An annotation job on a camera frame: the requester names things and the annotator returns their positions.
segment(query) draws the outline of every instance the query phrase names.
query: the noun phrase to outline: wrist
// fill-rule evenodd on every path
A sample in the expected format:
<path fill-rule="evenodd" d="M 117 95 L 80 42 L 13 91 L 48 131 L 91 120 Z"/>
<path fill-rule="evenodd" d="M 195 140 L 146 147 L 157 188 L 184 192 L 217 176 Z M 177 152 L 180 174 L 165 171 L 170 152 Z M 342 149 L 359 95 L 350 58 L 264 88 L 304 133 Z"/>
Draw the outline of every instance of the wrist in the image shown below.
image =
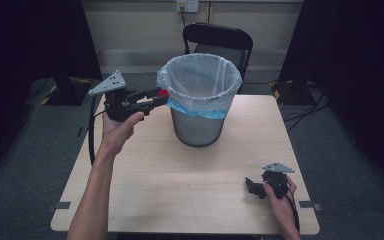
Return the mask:
<path fill-rule="evenodd" d="M 282 231 L 285 240 L 301 239 L 299 232 L 293 223 L 280 224 L 280 230 Z"/>
<path fill-rule="evenodd" d="M 96 158 L 95 163 L 114 163 L 115 156 L 117 154 L 110 151 L 110 149 L 106 148 L 105 146 L 101 145 L 96 152 Z"/>

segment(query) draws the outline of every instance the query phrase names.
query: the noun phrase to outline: black cable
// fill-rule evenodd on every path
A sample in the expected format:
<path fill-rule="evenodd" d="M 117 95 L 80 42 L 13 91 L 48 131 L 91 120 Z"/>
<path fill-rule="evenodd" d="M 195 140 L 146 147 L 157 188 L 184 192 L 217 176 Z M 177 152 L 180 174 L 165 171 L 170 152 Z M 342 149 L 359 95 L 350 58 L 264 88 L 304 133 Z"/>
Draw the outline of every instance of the black cable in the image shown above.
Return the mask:
<path fill-rule="evenodd" d="M 106 111 L 104 110 L 104 111 L 102 111 L 102 112 L 99 112 L 99 113 L 97 113 L 94 117 L 96 118 L 97 116 L 103 114 L 104 112 L 106 112 Z"/>
<path fill-rule="evenodd" d="M 300 118 L 296 123 L 294 123 L 293 126 L 295 126 L 299 121 L 301 121 L 305 116 L 307 116 L 308 114 L 312 113 L 312 112 L 316 112 L 324 107 L 321 107 L 321 108 L 317 108 L 317 106 L 320 104 L 320 102 L 322 101 L 323 97 L 325 96 L 325 93 L 323 92 L 322 95 L 320 95 L 320 98 L 317 100 L 315 106 L 311 106 L 310 108 L 306 109 L 305 111 L 303 112 L 300 112 L 300 113 L 289 113 L 288 115 L 286 115 L 285 117 L 283 117 L 283 121 L 284 122 L 287 122 L 287 121 L 290 121 L 290 120 L 293 120 L 293 119 L 296 119 L 296 118 Z M 300 114 L 298 116 L 295 116 L 295 117 L 291 117 L 291 118 L 288 118 L 290 115 L 293 115 L 293 114 Z"/>
<path fill-rule="evenodd" d="M 287 132 L 290 132 L 290 131 L 292 130 L 292 128 L 294 128 L 294 127 L 295 127 L 295 126 L 296 126 L 302 119 L 304 119 L 304 117 L 307 116 L 308 114 L 313 113 L 313 112 L 316 112 L 316 111 L 319 111 L 319 110 L 321 110 L 321 109 L 327 107 L 328 105 L 329 105 L 329 102 L 327 102 L 323 107 L 320 107 L 320 108 L 318 108 L 318 109 L 315 109 L 314 111 L 309 111 L 309 112 L 305 113 L 304 115 L 301 116 L 300 119 L 298 119 L 294 124 L 292 124 L 292 126 L 288 129 Z"/>
<path fill-rule="evenodd" d="M 185 28 L 186 27 L 186 23 L 185 23 L 185 7 L 180 7 L 180 12 L 182 13 L 183 28 Z"/>
<path fill-rule="evenodd" d="M 208 14 L 207 14 L 207 23 L 210 23 L 210 16 L 212 15 L 211 13 L 211 2 L 208 2 Z"/>
<path fill-rule="evenodd" d="M 93 113 L 95 112 L 95 102 L 96 95 L 92 97 L 92 103 L 90 105 L 90 115 L 89 115 L 89 156 L 90 163 L 93 165 L 95 161 L 95 145 L 94 145 L 94 129 L 95 129 L 95 116 Z"/>
<path fill-rule="evenodd" d="M 309 88 L 319 88 L 319 90 L 322 91 L 322 94 L 320 95 L 320 98 L 322 98 L 322 97 L 324 97 L 324 96 L 326 95 L 326 93 L 324 92 L 324 88 L 323 88 L 322 86 L 319 86 L 319 85 L 309 85 L 308 87 L 309 87 Z M 319 100 L 317 101 L 315 107 L 317 107 L 317 105 L 318 105 L 318 103 L 320 102 L 320 100 L 321 100 L 321 99 L 319 99 Z M 299 113 L 297 113 L 297 112 L 295 112 L 295 113 L 289 113 L 288 115 L 286 115 L 286 116 L 283 117 L 283 120 L 285 121 L 285 119 L 286 119 L 289 115 L 292 115 L 292 114 L 304 114 L 304 112 L 307 112 L 307 111 L 312 110 L 312 109 L 314 109 L 314 107 L 310 107 L 310 108 L 299 108 L 299 107 L 285 108 L 285 107 L 284 107 L 284 108 L 281 108 L 280 110 L 281 110 L 281 111 L 282 111 L 282 110 L 302 110 L 302 111 L 303 111 L 303 112 L 299 112 Z"/>
<path fill-rule="evenodd" d="M 274 83 L 274 82 L 276 82 L 277 80 L 274 80 L 274 81 L 270 81 L 270 82 L 262 82 L 262 83 L 255 83 L 255 82 L 253 82 L 253 83 L 250 83 L 250 82 L 243 82 L 242 84 L 256 84 L 256 85 L 258 85 L 258 84 L 271 84 L 271 83 Z"/>
<path fill-rule="evenodd" d="M 298 211 L 297 211 L 297 206 L 295 204 L 295 198 L 294 198 L 294 195 L 292 194 L 292 200 L 288 197 L 288 195 L 284 194 L 284 196 L 286 197 L 286 199 L 288 200 L 289 202 L 289 205 L 291 205 L 291 208 L 292 208 L 292 213 L 294 214 L 294 219 L 295 219 L 295 227 L 297 228 L 298 230 L 298 233 L 300 232 L 300 224 L 299 224 L 299 216 L 298 216 Z"/>
<path fill-rule="evenodd" d="M 323 96 L 325 95 L 325 92 L 324 92 L 324 88 L 323 88 L 323 86 L 321 86 L 321 85 L 316 85 L 316 84 L 314 84 L 314 85 L 312 85 L 311 86 L 312 88 L 321 88 L 322 89 L 322 95 L 320 96 L 320 98 L 319 98 L 319 100 L 317 101 L 317 103 L 316 103 L 316 105 L 313 107 L 313 105 L 311 105 L 310 104 L 310 109 L 313 111 L 313 112 L 315 112 L 316 110 L 315 110 L 315 108 L 320 104 L 320 102 L 321 102 L 321 100 L 322 100 L 322 98 L 323 98 Z M 305 84 L 305 92 L 306 92 L 306 95 L 305 95 L 305 97 L 307 98 L 307 102 L 308 103 L 310 103 L 310 98 L 309 98 L 309 96 L 308 96 L 308 94 L 311 94 L 310 93 L 310 91 L 308 90 L 310 88 L 310 85 L 308 84 L 308 81 L 307 81 L 307 83 Z"/>

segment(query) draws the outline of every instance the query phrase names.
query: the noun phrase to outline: metal trash can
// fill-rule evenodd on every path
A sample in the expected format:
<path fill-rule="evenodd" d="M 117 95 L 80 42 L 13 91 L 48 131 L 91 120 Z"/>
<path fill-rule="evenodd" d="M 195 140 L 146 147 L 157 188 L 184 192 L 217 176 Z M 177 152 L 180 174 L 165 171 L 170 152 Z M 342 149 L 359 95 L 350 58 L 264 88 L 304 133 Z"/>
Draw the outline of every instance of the metal trash can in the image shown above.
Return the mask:
<path fill-rule="evenodd" d="M 177 138 L 192 147 L 216 142 L 242 78 L 232 62 L 211 54 L 171 59 L 158 71 L 157 85 L 170 93 Z"/>

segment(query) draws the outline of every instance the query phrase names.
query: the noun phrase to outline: cable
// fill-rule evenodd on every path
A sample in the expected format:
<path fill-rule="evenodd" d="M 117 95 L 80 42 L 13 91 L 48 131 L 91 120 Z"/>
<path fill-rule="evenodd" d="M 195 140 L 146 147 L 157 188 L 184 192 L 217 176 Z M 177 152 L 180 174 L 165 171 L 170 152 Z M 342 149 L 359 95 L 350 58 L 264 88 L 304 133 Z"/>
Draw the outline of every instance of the cable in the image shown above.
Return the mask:
<path fill-rule="evenodd" d="M 329 102 L 327 102 L 324 106 L 320 107 L 320 108 L 317 108 L 317 106 L 320 104 L 320 102 L 322 101 L 323 97 L 325 96 L 325 93 L 323 92 L 323 94 L 320 96 L 319 100 L 317 101 L 315 107 L 311 106 L 310 109 L 308 109 L 307 111 L 303 112 L 303 113 L 290 113 L 288 114 L 287 116 L 285 116 L 283 118 L 283 121 L 284 122 L 287 122 L 287 121 L 290 121 L 290 120 L 293 120 L 293 119 L 296 119 L 296 118 L 299 118 L 294 124 L 292 124 L 291 127 L 289 127 L 289 129 L 287 130 L 287 132 L 289 133 L 292 128 L 294 128 L 302 119 L 304 119 L 304 117 L 306 117 L 307 115 L 309 115 L 310 113 L 313 113 L 313 112 L 316 112 L 316 111 L 319 111 L 323 108 L 325 108 L 326 106 L 329 105 Z M 287 117 L 291 114 L 300 114 L 299 116 L 294 116 L 294 117 L 291 117 L 291 118 L 288 118 Z"/>
<path fill-rule="evenodd" d="M 294 195 L 292 194 L 292 200 L 288 197 L 288 195 L 284 194 L 286 199 L 289 202 L 289 205 L 291 205 L 292 208 L 292 213 L 294 214 L 294 219 L 295 219 L 295 227 L 297 228 L 298 232 L 300 232 L 300 224 L 299 224 L 299 216 L 298 216 L 298 211 L 297 211 L 297 206 L 295 204 L 295 198 Z"/>
<path fill-rule="evenodd" d="M 99 113 L 97 113 L 94 117 L 96 118 L 97 116 L 103 114 L 104 112 L 106 112 L 106 111 L 104 110 L 104 111 L 102 111 L 102 112 L 99 112 Z"/>
<path fill-rule="evenodd" d="M 309 87 L 309 88 L 320 88 L 320 89 L 322 90 L 322 95 L 321 95 L 321 97 L 323 97 L 323 96 L 326 94 L 326 93 L 324 92 L 324 89 L 323 89 L 322 86 L 319 86 L 319 85 L 309 85 L 308 87 Z M 312 108 L 312 107 L 310 107 L 310 108 L 300 108 L 300 107 L 289 107 L 289 108 L 286 108 L 286 107 L 282 107 L 282 108 L 280 108 L 280 111 L 282 111 L 282 110 L 302 110 L 302 112 L 293 112 L 293 113 L 289 113 L 288 115 L 286 115 L 286 116 L 283 117 L 283 120 L 284 120 L 284 121 L 289 121 L 289 120 L 291 120 L 291 119 L 287 119 L 287 120 L 285 120 L 288 116 L 293 115 L 293 114 L 304 114 L 305 112 L 307 112 L 307 111 L 309 111 L 309 110 L 314 110 L 314 107 L 313 107 L 313 108 Z"/>
<path fill-rule="evenodd" d="M 185 23 L 185 7 L 180 7 L 180 12 L 182 13 L 183 28 L 185 28 L 186 27 L 186 23 Z"/>
<path fill-rule="evenodd" d="M 211 6 L 211 2 L 208 2 L 208 11 L 209 11 L 209 13 L 207 14 L 207 23 L 210 23 L 210 16 L 212 16 L 213 15 L 213 13 L 211 12 L 211 9 L 212 9 L 213 7 Z"/>
<path fill-rule="evenodd" d="M 250 83 L 250 82 L 243 82 L 242 84 L 255 84 L 255 85 L 258 85 L 258 84 L 271 84 L 271 83 L 274 83 L 276 82 L 277 80 L 273 80 L 273 81 L 270 81 L 270 82 L 262 82 L 262 83 Z"/>
<path fill-rule="evenodd" d="M 94 129 L 95 129 L 95 116 L 93 116 L 95 110 L 96 95 L 92 97 L 92 103 L 90 104 L 90 114 L 89 114 L 89 156 L 90 163 L 93 165 L 95 161 L 95 145 L 94 145 Z"/>

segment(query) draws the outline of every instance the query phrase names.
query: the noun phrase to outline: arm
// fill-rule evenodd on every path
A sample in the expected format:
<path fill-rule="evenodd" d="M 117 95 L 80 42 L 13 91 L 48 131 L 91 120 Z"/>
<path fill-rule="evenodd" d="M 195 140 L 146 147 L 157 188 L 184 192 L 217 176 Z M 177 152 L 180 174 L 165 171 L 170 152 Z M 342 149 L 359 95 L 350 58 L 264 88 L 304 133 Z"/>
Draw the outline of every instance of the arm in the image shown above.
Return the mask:
<path fill-rule="evenodd" d="M 287 178 L 289 189 L 291 190 L 288 192 L 287 195 L 290 199 L 293 199 L 292 196 L 295 193 L 297 186 L 294 182 L 292 182 L 289 176 L 287 176 Z M 279 225 L 280 230 L 282 231 L 285 240 L 301 239 L 298 230 L 295 227 L 294 214 L 292 212 L 292 208 L 288 200 L 285 197 L 277 199 L 276 195 L 274 194 L 273 188 L 269 184 L 264 183 L 263 187 L 264 191 L 269 197 L 271 210 L 273 212 L 277 224 Z"/>
<path fill-rule="evenodd" d="M 133 135 L 133 127 L 143 113 L 135 113 L 124 123 L 112 121 L 102 115 L 104 126 L 102 142 L 85 192 L 71 222 L 67 239 L 105 239 L 108 231 L 108 205 L 115 156 Z"/>

